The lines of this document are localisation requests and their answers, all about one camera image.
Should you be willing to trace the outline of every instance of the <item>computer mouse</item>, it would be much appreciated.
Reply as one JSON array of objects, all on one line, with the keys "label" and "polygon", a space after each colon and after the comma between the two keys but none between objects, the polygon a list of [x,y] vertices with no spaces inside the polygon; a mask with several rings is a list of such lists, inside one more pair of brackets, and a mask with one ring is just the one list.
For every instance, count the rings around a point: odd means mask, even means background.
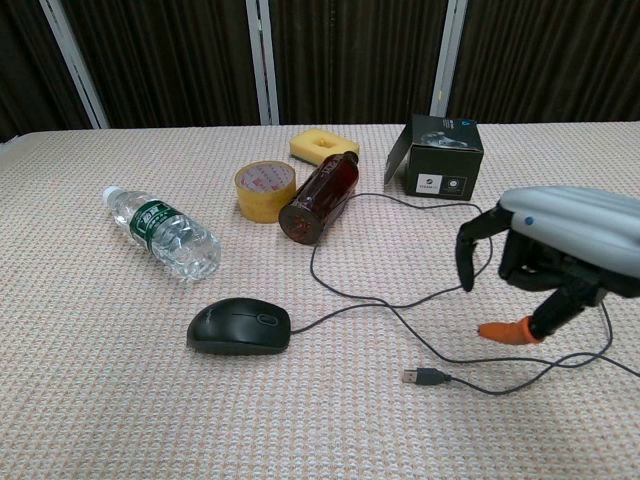
[{"label": "computer mouse", "polygon": [[280,353],[289,346],[291,320],[277,305],[253,298],[227,298],[198,313],[187,345],[222,355]]}]

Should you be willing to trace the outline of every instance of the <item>yellow sponge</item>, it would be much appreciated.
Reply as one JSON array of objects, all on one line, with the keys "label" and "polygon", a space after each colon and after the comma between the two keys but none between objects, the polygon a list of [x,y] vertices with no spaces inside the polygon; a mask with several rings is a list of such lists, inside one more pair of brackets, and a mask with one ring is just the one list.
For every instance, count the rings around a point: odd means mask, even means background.
[{"label": "yellow sponge", "polygon": [[312,128],[289,141],[291,155],[320,165],[329,155],[352,151],[360,153],[357,143],[320,128]]}]

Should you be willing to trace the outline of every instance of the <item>amber bottle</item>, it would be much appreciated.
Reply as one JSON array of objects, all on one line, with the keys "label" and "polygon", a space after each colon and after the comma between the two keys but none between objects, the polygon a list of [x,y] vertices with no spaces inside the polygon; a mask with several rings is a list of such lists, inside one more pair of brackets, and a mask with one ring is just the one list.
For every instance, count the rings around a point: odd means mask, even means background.
[{"label": "amber bottle", "polygon": [[311,245],[342,213],[358,183],[358,155],[327,157],[282,209],[278,220],[292,240]]}]

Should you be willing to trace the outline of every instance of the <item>dark curtain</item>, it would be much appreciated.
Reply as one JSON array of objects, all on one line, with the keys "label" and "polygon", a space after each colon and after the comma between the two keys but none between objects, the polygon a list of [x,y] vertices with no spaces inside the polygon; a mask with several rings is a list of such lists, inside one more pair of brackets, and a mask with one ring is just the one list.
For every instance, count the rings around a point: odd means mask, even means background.
[{"label": "dark curtain", "polygon": [[431,104],[446,0],[271,0],[281,123],[404,123]]},{"label": "dark curtain", "polygon": [[112,127],[260,123],[244,1],[62,3]]},{"label": "dark curtain", "polygon": [[0,2],[0,142],[91,128],[38,0]]},{"label": "dark curtain", "polygon": [[640,119],[640,1],[470,0],[448,115]]}]

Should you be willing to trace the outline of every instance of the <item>usb connector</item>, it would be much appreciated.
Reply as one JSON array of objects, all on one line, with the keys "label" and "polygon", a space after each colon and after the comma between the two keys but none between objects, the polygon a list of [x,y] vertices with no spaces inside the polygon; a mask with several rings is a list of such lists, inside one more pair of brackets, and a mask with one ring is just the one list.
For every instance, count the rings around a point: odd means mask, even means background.
[{"label": "usb connector", "polygon": [[416,385],[440,385],[450,380],[451,375],[447,375],[437,368],[405,370],[402,374],[402,381],[404,383],[415,383]]}]

